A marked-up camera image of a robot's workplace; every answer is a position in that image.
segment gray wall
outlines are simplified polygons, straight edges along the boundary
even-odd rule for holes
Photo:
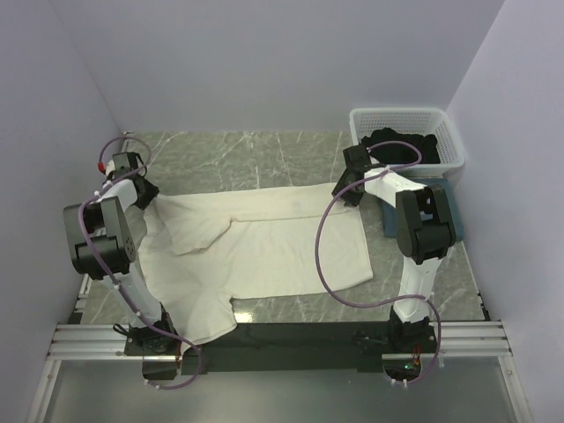
[[[445,108],[502,0],[51,0],[126,130],[346,129]]]
[[[470,259],[537,422],[564,421],[562,16],[560,0],[508,0],[449,107]]]
[[[0,420],[12,423],[79,288],[62,208],[95,188],[118,129],[48,2],[2,2],[0,57]]]

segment laundry basket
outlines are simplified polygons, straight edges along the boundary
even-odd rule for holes
[[[350,125],[355,145],[382,128],[392,128],[404,134],[434,134],[441,163],[409,167],[400,171],[405,176],[440,177],[464,164],[460,137],[447,114],[438,108],[355,108],[350,114]]]

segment purple cable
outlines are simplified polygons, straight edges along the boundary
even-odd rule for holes
[[[106,262],[104,261],[102,256],[100,255],[100,252],[94,246],[94,244],[93,244],[93,242],[90,238],[90,234],[86,230],[86,225],[85,225],[85,220],[84,220],[86,206],[88,206],[89,204],[97,201],[101,196],[103,196],[106,192],[108,192],[108,190],[112,186],[116,185],[118,182],[120,182],[120,181],[122,181],[126,178],[129,178],[130,176],[133,176],[134,174],[139,173],[142,169],[146,170],[147,164],[151,160],[151,148],[149,147],[149,145],[147,145],[147,143],[145,141],[143,141],[139,138],[125,136],[125,137],[116,137],[116,138],[110,139],[102,147],[102,150],[100,152],[99,162],[102,162],[102,159],[103,159],[102,156],[104,154],[104,151],[106,151],[106,149],[111,144],[113,144],[116,141],[125,141],[126,139],[131,139],[133,141],[137,141],[138,143],[142,144],[147,149],[147,151],[149,152],[149,157],[147,158],[147,160],[145,162],[146,164],[144,164],[141,167],[138,167],[135,170],[132,170],[131,172],[128,172],[127,174],[120,176],[119,178],[114,179],[111,183],[107,183],[106,186],[104,188],[102,188],[102,190],[100,192],[95,193],[96,195],[94,197],[84,201],[80,205],[80,207],[78,207],[78,224],[80,225],[80,230],[82,232],[82,235],[85,237],[86,245],[92,251],[94,258],[96,259],[96,262],[100,265],[101,269],[104,270],[104,272],[106,272],[106,274],[109,276],[109,278],[112,279],[112,282],[114,283],[114,285],[118,286],[118,292],[123,297],[123,299],[125,300],[127,305],[130,306],[131,311],[133,311],[133,313],[135,313],[136,315],[138,313],[137,317],[139,318],[139,320],[141,322],[143,322],[143,324],[145,324],[147,326],[147,328],[149,328],[153,332],[157,332],[160,335],[164,335],[164,336],[172,338],[172,339],[177,339],[177,340],[183,342],[184,344],[189,345],[190,347],[192,347],[196,351],[196,353],[197,353],[197,369],[196,369],[196,372],[186,382],[182,382],[182,383],[179,383],[177,385],[168,385],[168,386],[161,386],[161,385],[158,385],[155,382],[148,382],[148,384],[150,384],[151,386],[153,386],[157,389],[160,389],[160,390],[177,390],[179,388],[183,388],[187,385],[190,385],[192,382],[194,382],[196,380],[196,378],[200,375],[200,373],[202,373],[202,369],[204,367],[204,357],[202,355],[202,351],[194,343],[188,341],[188,339],[183,338],[180,335],[176,335],[172,332],[167,332],[166,330],[162,330],[162,329],[159,329],[159,328],[153,326],[151,321],[149,319],[147,319],[147,317],[143,313],[141,313],[141,310],[139,310],[139,308],[137,307],[135,302],[133,302],[131,297],[125,291],[123,291],[123,289],[121,288],[121,285],[120,285],[120,281],[117,280],[117,278],[115,277],[115,274],[110,270],[110,268],[108,267],[108,265],[106,264]]]
[[[349,189],[353,189],[355,187],[358,187],[359,185],[361,185],[363,183],[373,181],[373,180],[378,179],[378,178],[382,178],[383,176],[388,174],[390,171],[405,169],[407,167],[418,165],[421,162],[421,160],[423,159],[423,157],[421,156],[421,152],[417,148],[415,148],[413,145],[408,144],[404,141],[386,141],[386,142],[380,143],[378,145],[373,145],[373,146],[367,148],[367,150],[368,150],[368,152],[371,152],[375,148],[381,147],[383,145],[403,145],[403,146],[409,147],[417,153],[417,160],[414,161],[413,163],[408,163],[406,165],[397,165],[397,166],[391,167],[390,169],[385,169],[381,173],[379,173],[375,176],[370,176],[368,178],[364,178],[364,179],[361,179],[359,181],[353,182],[350,185],[347,185],[346,187],[341,189],[331,199],[331,201],[329,202],[329,205],[327,206],[327,208],[323,212],[321,220],[319,221],[319,226],[317,227],[317,234],[315,235],[315,267],[317,268],[317,275],[319,275],[319,279],[321,280],[321,283],[323,284],[325,291],[327,291],[327,293],[331,297],[333,297],[335,300],[337,300],[338,302],[340,302],[342,304],[345,304],[346,306],[354,307],[354,308],[374,308],[374,307],[385,306],[386,304],[390,304],[390,303],[400,301],[400,300],[417,299],[417,300],[422,300],[422,301],[426,302],[428,304],[428,306],[433,310],[433,313],[437,318],[437,348],[434,351],[434,356],[433,356],[433,359],[431,360],[431,363],[429,364],[429,366],[427,366],[427,368],[425,368],[423,373],[421,373],[415,379],[407,382],[407,384],[412,384],[412,383],[415,383],[416,381],[419,381],[420,379],[422,379],[426,375],[428,375],[428,373],[430,372],[434,363],[437,361],[437,358],[439,356],[439,352],[441,351],[442,321],[441,321],[441,317],[439,316],[439,310],[437,310],[437,308],[434,306],[434,304],[429,299],[427,299],[425,296],[418,295],[418,294],[415,294],[415,293],[407,294],[407,295],[399,295],[397,297],[390,298],[388,300],[378,301],[378,302],[369,303],[369,304],[360,304],[360,303],[357,303],[357,302],[351,302],[351,301],[345,300],[344,298],[339,297],[327,284],[327,281],[325,280],[325,276],[323,275],[323,272],[322,272],[322,269],[321,269],[321,262],[320,262],[320,259],[319,259],[319,243],[321,241],[321,232],[323,230],[323,225],[325,224],[325,220],[329,216],[330,210],[333,207],[333,205],[335,205],[335,203],[340,199],[340,197],[343,196],[344,193],[346,193],[346,191],[348,191]]]

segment purple hose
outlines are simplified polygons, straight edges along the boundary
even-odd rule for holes
[[[106,149],[111,144],[113,144],[116,141],[125,141],[126,139],[131,139],[133,141],[137,141],[147,149],[147,151],[149,152],[149,157],[147,158],[145,163],[148,164],[149,161],[151,160],[151,148],[149,147],[149,145],[147,145],[147,143],[145,141],[142,141],[141,139],[138,139],[138,138],[135,138],[135,137],[116,137],[116,138],[110,139],[102,147],[102,150],[100,152],[99,162],[102,162],[102,156],[104,154],[104,151],[106,151]],[[149,328],[150,330],[157,332],[160,335],[164,335],[164,336],[169,337],[169,338],[177,339],[177,340],[183,342],[184,344],[189,345],[190,347],[192,347],[196,351],[196,353],[197,353],[197,369],[196,369],[196,372],[186,382],[182,382],[182,383],[179,383],[177,385],[169,385],[169,386],[161,386],[161,385],[158,385],[155,382],[148,382],[151,386],[153,386],[157,389],[177,390],[179,388],[183,388],[187,385],[190,385],[192,382],[194,382],[194,380],[196,380],[196,378],[200,375],[200,373],[202,373],[202,369],[204,367],[204,357],[202,355],[202,351],[194,343],[188,341],[188,339],[183,338],[180,335],[176,335],[174,333],[167,332],[166,330],[161,330],[161,329],[153,326],[151,321],[149,321],[149,319],[147,319],[147,317],[145,315],[143,315],[143,313],[141,313],[141,310],[138,309],[137,305],[133,302],[131,297],[129,297],[129,295],[125,291],[123,291],[123,289],[120,286],[120,281],[117,280],[117,278],[115,277],[115,274],[109,269],[108,265],[106,264],[106,262],[104,262],[104,259],[100,255],[100,252],[94,246],[92,240],[90,239],[90,234],[86,230],[86,225],[85,225],[85,220],[84,220],[85,208],[86,208],[87,205],[97,201],[101,196],[103,196],[106,192],[108,192],[108,190],[113,185],[117,184],[118,182],[120,182],[120,181],[122,181],[126,178],[129,178],[130,176],[133,176],[134,174],[139,173],[142,169],[146,170],[146,168],[147,168],[147,165],[145,164],[141,167],[138,167],[135,170],[132,170],[131,172],[128,172],[127,174],[124,174],[123,176],[120,176],[119,178],[114,179],[111,183],[106,184],[106,186],[100,192],[96,192],[96,195],[94,197],[84,201],[80,205],[80,207],[78,207],[78,224],[80,225],[80,230],[82,232],[82,235],[85,238],[86,245],[92,251],[94,258],[96,259],[96,262],[100,265],[101,269],[104,270],[104,272],[106,272],[106,274],[109,276],[109,278],[112,279],[112,282],[114,283],[114,285],[119,286],[118,292],[123,297],[123,299],[128,304],[128,306],[130,306],[131,311],[133,311],[133,313],[135,313],[135,314],[138,313],[137,317],[139,318],[139,320],[141,322],[143,322],[143,324],[145,324],[147,326],[147,328]]]
[[[321,280],[321,283],[323,284],[323,287],[325,288],[327,293],[329,293],[329,295],[331,297],[333,297],[335,300],[337,300],[338,302],[340,302],[342,304],[345,304],[346,306],[354,307],[354,308],[374,308],[374,307],[384,306],[386,304],[390,304],[390,303],[393,303],[393,302],[396,302],[396,301],[414,298],[414,299],[422,300],[422,301],[426,302],[428,304],[428,306],[433,310],[433,313],[437,318],[437,348],[434,352],[434,356],[433,356],[433,359],[431,360],[431,363],[429,364],[429,366],[427,366],[427,368],[423,371],[423,373],[421,373],[415,379],[407,382],[407,384],[411,384],[411,383],[415,383],[416,381],[419,381],[420,379],[425,377],[430,372],[431,367],[433,367],[434,363],[437,361],[437,358],[439,356],[439,352],[441,351],[442,322],[441,322],[441,317],[439,316],[439,310],[437,310],[437,308],[434,306],[434,304],[429,299],[427,299],[423,295],[418,295],[418,294],[399,295],[397,297],[390,298],[388,300],[373,302],[373,303],[369,303],[369,304],[360,304],[360,303],[357,303],[357,302],[351,302],[351,301],[345,300],[344,298],[339,297],[329,287],[329,284],[327,284],[327,281],[325,280],[325,276],[323,275],[323,272],[322,272],[322,269],[321,269],[321,262],[320,262],[320,259],[319,259],[319,243],[321,241],[321,232],[323,230],[323,225],[325,224],[325,220],[329,216],[330,210],[333,207],[333,205],[335,205],[335,203],[340,199],[341,196],[343,196],[344,193],[346,193],[346,191],[348,191],[349,189],[353,189],[355,187],[358,187],[359,185],[361,185],[363,183],[373,181],[373,180],[378,179],[378,178],[382,178],[383,176],[388,174],[390,171],[405,169],[407,167],[418,165],[421,162],[421,160],[423,159],[422,156],[421,156],[421,152],[417,148],[415,148],[413,145],[408,144],[404,141],[386,141],[386,142],[380,143],[378,145],[373,145],[373,146],[367,148],[367,150],[370,152],[370,151],[374,150],[375,148],[381,147],[383,145],[404,145],[406,147],[409,147],[417,153],[417,160],[414,161],[413,163],[409,163],[409,164],[406,164],[406,165],[397,165],[397,166],[391,167],[390,169],[383,170],[381,173],[379,173],[375,176],[370,176],[368,178],[361,179],[360,181],[353,182],[350,185],[347,185],[346,187],[341,189],[331,199],[331,201],[329,202],[329,205],[327,206],[327,208],[323,212],[321,220],[319,221],[319,226],[317,227],[317,234],[315,235],[315,267],[317,268],[317,275],[319,275],[319,279]]]

